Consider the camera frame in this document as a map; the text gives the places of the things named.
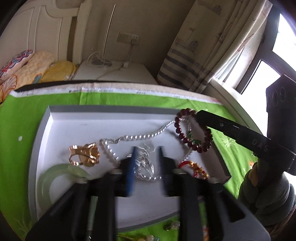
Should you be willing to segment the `gloved right hand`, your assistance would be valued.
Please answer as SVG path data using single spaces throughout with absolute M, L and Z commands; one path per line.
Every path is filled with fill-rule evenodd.
M 260 221 L 271 240 L 283 240 L 295 222 L 295 189 L 281 170 L 258 160 L 246 173 L 238 200 Z

